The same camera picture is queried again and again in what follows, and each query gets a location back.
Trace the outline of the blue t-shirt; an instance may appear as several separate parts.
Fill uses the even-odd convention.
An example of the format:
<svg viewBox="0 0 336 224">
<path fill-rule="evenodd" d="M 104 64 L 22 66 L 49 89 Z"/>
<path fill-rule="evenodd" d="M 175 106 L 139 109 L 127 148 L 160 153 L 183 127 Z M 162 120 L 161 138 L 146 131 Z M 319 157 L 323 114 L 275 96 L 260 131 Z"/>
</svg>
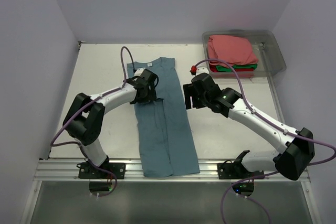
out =
<svg viewBox="0 0 336 224">
<path fill-rule="evenodd" d="M 162 178 L 199 173 L 175 60 L 159 57 L 152 62 L 129 63 L 128 76 L 132 77 L 133 69 L 140 68 L 151 70 L 159 78 L 155 88 L 157 100 L 134 105 L 143 175 Z"/>
</svg>

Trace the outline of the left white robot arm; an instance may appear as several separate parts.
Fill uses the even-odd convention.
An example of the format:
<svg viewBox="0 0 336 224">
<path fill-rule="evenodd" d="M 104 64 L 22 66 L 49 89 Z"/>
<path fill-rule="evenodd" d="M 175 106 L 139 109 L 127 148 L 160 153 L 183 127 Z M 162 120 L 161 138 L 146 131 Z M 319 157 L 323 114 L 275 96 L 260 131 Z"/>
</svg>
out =
<svg viewBox="0 0 336 224">
<path fill-rule="evenodd" d="M 109 158 L 99 141 L 104 116 L 126 103 L 155 101 L 158 84 L 159 77 L 154 72 L 140 68 L 119 87 L 94 95 L 80 93 L 74 98 L 62 128 L 79 142 L 90 171 L 97 178 L 104 178 L 109 172 Z"/>
</svg>

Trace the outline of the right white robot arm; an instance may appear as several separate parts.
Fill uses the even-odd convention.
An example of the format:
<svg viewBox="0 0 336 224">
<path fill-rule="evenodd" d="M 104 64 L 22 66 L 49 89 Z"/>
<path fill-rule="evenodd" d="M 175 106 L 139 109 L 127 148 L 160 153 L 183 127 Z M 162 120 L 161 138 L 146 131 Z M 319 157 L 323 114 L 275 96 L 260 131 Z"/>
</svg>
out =
<svg viewBox="0 0 336 224">
<path fill-rule="evenodd" d="M 219 163 L 220 179 L 260 176 L 270 171 L 298 180 L 314 158 L 311 131 L 307 128 L 298 131 L 282 124 L 246 102 L 238 91 L 221 89 L 209 74 L 196 75 L 191 83 L 183 85 L 183 92 L 187 109 L 209 108 L 246 126 L 274 148 L 267 152 L 245 150 L 233 161 Z"/>
</svg>

